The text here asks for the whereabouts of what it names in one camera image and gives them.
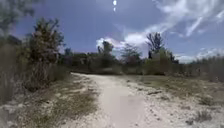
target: white cloud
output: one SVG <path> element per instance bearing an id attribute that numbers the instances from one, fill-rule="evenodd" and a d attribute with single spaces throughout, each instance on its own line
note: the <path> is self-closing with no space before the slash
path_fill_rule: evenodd
<path id="1" fill-rule="evenodd" d="M 117 5 L 117 1 L 116 1 L 116 0 L 113 1 L 113 5 L 114 5 L 114 6 Z"/>
<path id="2" fill-rule="evenodd" d="M 224 19 L 223 0 L 152 0 L 156 7 L 165 14 L 164 20 L 158 24 L 150 25 L 142 31 L 126 32 L 124 39 L 117 41 L 118 46 L 125 43 L 141 46 L 146 41 L 146 35 L 152 32 L 164 33 L 175 28 L 180 23 L 188 24 L 183 28 L 186 33 L 176 33 L 179 37 L 189 37 L 196 31 L 202 34 L 207 30 L 200 28 L 202 23 L 214 23 Z"/>
<path id="3" fill-rule="evenodd" d="M 163 0 L 157 1 L 156 4 L 157 8 L 166 14 L 164 23 L 169 25 L 165 30 L 183 21 L 193 21 L 193 24 L 186 28 L 186 36 L 191 36 L 200 24 L 210 21 L 210 18 L 217 15 L 218 10 L 224 9 L 223 0 Z"/>
<path id="4" fill-rule="evenodd" d="M 217 15 L 216 15 L 216 19 L 217 19 L 217 22 L 220 23 L 224 20 L 224 10 L 219 12 Z"/>
<path id="5" fill-rule="evenodd" d="M 202 20 L 203 18 L 200 17 L 194 22 L 194 24 L 188 27 L 186 36 L 190 36 L 194 32 L 194 30 L 201 24 Z"/>
<path id="6" fill-rule="evenodd" d="M 194 56 L 189 56 L 189 55 L 184 55 L 184 54 L 176 54 L 175 57 L 181 62 L 181 63 L 189 63 L 197 59 L 202 59 L 202 58 L 208 58 L 216 55 L 224 55 L 224 49 L 221 48 L 212 48 L 212 49 L 206 49 L 206 48 L 201 48 L 200 51 L 194 55 Z"/>
<path id="7" fill-rule="evenodd" d="M 100 38 L 96 41 L 97 43 L 97 47 L 100 46 L 102 47 L 102 43 L 103 41 L 108 41 L 109 43 L 113 44 L 114 48 L 115 49 L 121 49 L 125 46 L 125 42 L 119 42 L 113 38 L 110 38 L 110 37 L 106 37 L 106 38 Z"/>

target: tree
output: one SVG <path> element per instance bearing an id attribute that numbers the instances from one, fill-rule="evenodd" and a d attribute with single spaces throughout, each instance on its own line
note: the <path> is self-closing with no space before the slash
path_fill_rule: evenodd
<path id="1" fill-rule="evenodd" d="M 58 30 L 59 21 L 41 19 L 34 27 L 34 33 L 28 35 L 30 59 L 35 62 L 55 63 L 59 55 L 59 46 L 63 45 L 63 36 Z"/>
<path id="2" fill-rule="evenodd" d="M 103 47 L 98 46 L 98 52 L 100 54 L 109 55 L 113 50 L 113 45 L 107 41 L 103 41 Z"/>
<path id="3" fill-rule="evenodd" d="M 21 16 L 33 15 L 34 9 L 31 4 L 39 0 L 1 0 L 0 1 L 0 32 L 5 36 L 9 29 Z"/>
<path id="4" fill-rule="evenodd" d="M 99 57 L 101 60 L 101 67 L 107 68 L 111 66 L 115 60 L 115 57 L 111 55 L 111 52 L 113 50 L 113 45 L 107 41 L 103 41 L 103 46 L 98 47 Z"/>
<path id="5" fill-rule="evenodd" d="M 122 51 L 122 61 L 126 66 L 138 66 L 141 63 L 141 53 L 138 52 L 137 47 L 126 44 Z"/>
<path id="6" fill-rule="evenodd" d="M 160 33 L 150 33 L 147 36 L 148 41 L 146 42 L 149 46 L 148 58 L 152 58 L 152 54 L 158 53 L 163 47 L 163 39 Z"/>

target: dry grass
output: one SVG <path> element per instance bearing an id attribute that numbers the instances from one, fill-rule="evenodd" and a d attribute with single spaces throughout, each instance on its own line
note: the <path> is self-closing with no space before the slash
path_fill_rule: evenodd
<path id="1" fill-rule="evenodd" d="M 186 98 L 189 96 L 211 97 L 210 99 L 201 98 L 200 102 L 204 105 L 214 103 L 224 103 L 224 86 L 222 83 L 214 83 L 199 79 L 189 79 L 183 77 L 168 76 L 129 76 L 136 80 L 140 85 L 150 86 L 158 89 L 165 89 L 175 96 Z"/>
<path id="2" fill-rule="evenodd" d="M 200 123 L 204 121 L 210 121 L 211 119 L 212 119 L 212 116 L 208 111 L 199 111 L 197 112 L 197 115 L 194 118 L 196 122 L 200 122 Z"/>
<path id="3" fill-rule="evenodd" d="M 21 111 L 20 127 L 51 128 L 67 119 L 77 119 L 96 110 L 94 92 L 79 92 L 81 83 L 66 80 L 33 95 L 29 106 Z"/>

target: blue sky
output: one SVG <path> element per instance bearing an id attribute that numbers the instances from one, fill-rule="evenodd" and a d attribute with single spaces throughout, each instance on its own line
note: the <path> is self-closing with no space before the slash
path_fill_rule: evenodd
<path id="1" fill-rule="evenodd" d="M 102 40 L 121 49 L 136 45 L 146 55 L 146 34 L 161 32 L 165 46 L 182 62 L 224 54 L 223 0 L 45 0 L 34 17 L 24 17 L 12 33 L 33 31 L 38 18 L 58 18 L 66 47 L 96 51 Z"/>

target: dirt path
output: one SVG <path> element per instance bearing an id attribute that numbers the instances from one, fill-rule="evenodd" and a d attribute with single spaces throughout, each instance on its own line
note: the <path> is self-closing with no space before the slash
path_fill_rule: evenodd
<path id="1" fill-rule="evenodd" d="M 152 94 L 158 90 L 139 88 L 137 83 L 118 77 L 84 76 L 95 82 L 92 86 L 99 91 L 99 109 L 62 128 L 218 128 L 223 121 L 216 113 L 212 121 L 189 125 L 186 121 L 205 109 L 194 101 L 182 101 L 165 92 Z"/>

